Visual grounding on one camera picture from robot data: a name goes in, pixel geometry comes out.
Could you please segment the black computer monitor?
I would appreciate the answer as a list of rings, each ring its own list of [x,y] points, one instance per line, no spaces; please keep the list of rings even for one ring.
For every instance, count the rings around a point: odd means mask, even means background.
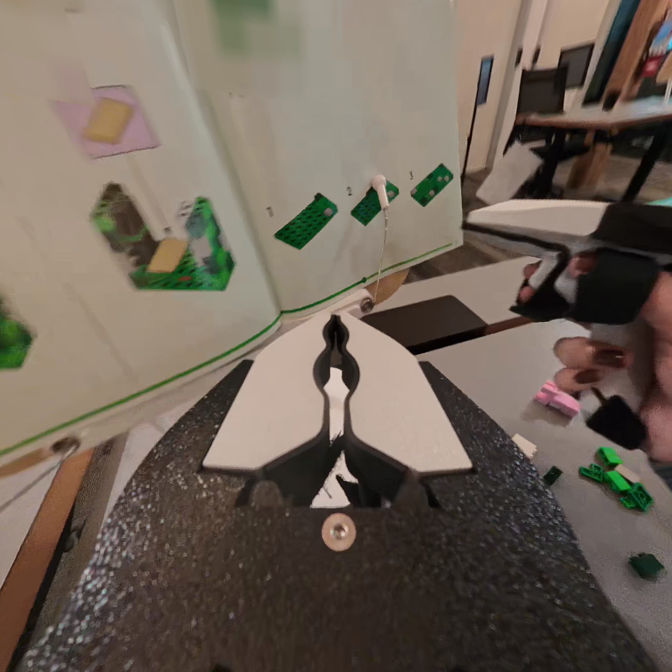
[[[594,42],[586,42],[560,51],[558,69],[567,70],[565,83],[567,91],[584,86],[594,48]]]

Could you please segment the open instruction booklet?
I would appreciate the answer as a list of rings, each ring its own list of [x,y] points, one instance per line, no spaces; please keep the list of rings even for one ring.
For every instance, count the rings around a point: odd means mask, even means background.
[[[1,457],[462,242],[453,1],[1,2]]]

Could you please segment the grey desk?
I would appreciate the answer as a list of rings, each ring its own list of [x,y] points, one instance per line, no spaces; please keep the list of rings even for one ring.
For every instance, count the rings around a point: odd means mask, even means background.
[[[239,504],[246,483],[200,460],[246,357],[151,450],[94,538],[52,626],[13,671],[670,671],[671,493],[628,511],[581,478],[601,439],[530,398],[573,324],[517,325],[420,357],[474,469],[424,506],[329,512]],[[529,460],[511,440],[538,447]],[[542,476],[558,466],[552,486]],[[651,553],[655,581],[629,558]]]

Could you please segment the black office chair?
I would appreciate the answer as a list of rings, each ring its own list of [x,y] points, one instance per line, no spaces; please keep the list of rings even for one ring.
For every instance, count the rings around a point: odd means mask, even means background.
[[[568,66],[522,71],[517,116],[552,115],[564,111]]]

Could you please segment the black desk pad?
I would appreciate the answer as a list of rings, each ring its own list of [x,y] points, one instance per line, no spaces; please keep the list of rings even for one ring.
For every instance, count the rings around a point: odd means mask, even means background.
[[[406,348],[413,355],[482,337],[488,327],[454,296],[443,296],[383,310],[362,321]]]

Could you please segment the pink toy brick pig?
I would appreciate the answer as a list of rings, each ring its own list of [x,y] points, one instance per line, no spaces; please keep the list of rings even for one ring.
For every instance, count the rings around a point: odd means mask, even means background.
[[[543,407],[551,408],[569,419],[576,417],[581,411],[579,399],[559,389],[553,380],[547,380],[542,384],[533,401]]]

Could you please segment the white paper sheet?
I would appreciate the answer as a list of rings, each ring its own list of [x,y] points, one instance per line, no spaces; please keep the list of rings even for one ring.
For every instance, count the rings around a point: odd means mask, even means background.
[[[542,164],[543,159],[536,152],[515,141],[477,189],[476,199],[487,206],[512,200]]]

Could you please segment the tablet on floor stand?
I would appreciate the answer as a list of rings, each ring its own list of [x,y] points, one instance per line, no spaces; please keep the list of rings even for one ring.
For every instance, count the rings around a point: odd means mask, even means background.
[[[494,60],[493,54],[476,58],[473,54],[462,53],[458,58],[457,104],[461,181],[466,176],[476,115],[479,108],[486,104],[489,96]]]

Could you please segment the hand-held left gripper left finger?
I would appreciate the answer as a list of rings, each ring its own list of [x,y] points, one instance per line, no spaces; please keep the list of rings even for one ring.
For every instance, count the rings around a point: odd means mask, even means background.
[[[260,351],[202,466],[252,473],[314,440],[329,439],[332,314],[318,314]]]

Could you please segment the person's right hand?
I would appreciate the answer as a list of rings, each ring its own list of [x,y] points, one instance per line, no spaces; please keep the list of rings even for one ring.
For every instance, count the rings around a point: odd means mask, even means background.
[[[652,380],[639,416],[646,427],[644,451],[654,466],[671,466],[671,274],[663,272],[644,304],[640,317],[651,330]],[[562,338],[553,347],[561,363],[554,376],[558,388],[569,394],[607,391],[634,365],[625,348],[588,337]]]

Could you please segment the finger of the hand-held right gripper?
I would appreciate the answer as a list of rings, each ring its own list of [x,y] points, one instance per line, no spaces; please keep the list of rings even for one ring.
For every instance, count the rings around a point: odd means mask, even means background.
[[[498,251],[512,255],[529,256],[542,259],[555,255],[567,259],[567,247],[560,243],[542,240],[537,236],[525,233],[499,230],[480,224],[465,224],[464,232],[473,239]]]
[[[546,237],[588,236],[598,227],[608,206],[590,200],[511,199],[472,211],[466,224]]]

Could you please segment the long wooden table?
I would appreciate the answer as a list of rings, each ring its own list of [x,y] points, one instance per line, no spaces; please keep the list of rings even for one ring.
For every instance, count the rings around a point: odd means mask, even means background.
[[[592,132],[599,140],[608,141],[611,136],[633,128],[654,126],[651,146],[641,159],[624,195],[622,202],[633,203],[649,177],[656,162],[671,141],[671,104],[653,99],[636,99],[618,103],[610,110],[601,106],[581,107],[577,111],[556,114],[518,113],[514,127],[548,128],[550,140],[548,154],[541,173],[535,181],[533,198],[544,199],[550,194],[552,180],[570,131]]]

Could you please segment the pile of green bricks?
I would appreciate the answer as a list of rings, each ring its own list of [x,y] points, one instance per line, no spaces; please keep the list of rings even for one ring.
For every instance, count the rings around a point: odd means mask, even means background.
[[[609,491],[628,511],[648,513],[654,507],[655,500],[641,477],[626,467],[620,453],[612,447],[598,448],[591,463],[578,467],[578,474]]]

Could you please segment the wood-edged side desk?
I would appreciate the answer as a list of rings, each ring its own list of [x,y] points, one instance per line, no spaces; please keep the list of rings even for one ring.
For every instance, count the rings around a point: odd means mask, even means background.
[[[17,643],[94,449],[35,451],[1,469],[1,655]]]

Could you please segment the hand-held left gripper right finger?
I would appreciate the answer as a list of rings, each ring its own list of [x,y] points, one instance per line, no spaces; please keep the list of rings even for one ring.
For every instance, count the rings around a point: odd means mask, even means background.
[[[472,462],[415,356],[363,321],[339,317],[345,354],[355,365],[354,438],[420,476],[470,471]]]

